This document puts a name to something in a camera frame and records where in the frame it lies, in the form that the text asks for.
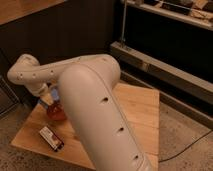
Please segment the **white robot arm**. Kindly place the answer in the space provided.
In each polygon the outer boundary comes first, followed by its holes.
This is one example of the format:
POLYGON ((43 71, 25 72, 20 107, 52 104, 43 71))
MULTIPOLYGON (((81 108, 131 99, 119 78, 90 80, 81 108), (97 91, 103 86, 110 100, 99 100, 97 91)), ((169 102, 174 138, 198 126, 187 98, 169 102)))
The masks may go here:
POLYGON ((21 55, 7 72, 14 84, 39 97, 55 82, 60 102, 96 171, 153 171, 113 95, 120 66, 108 54, 40 64, 21 55))

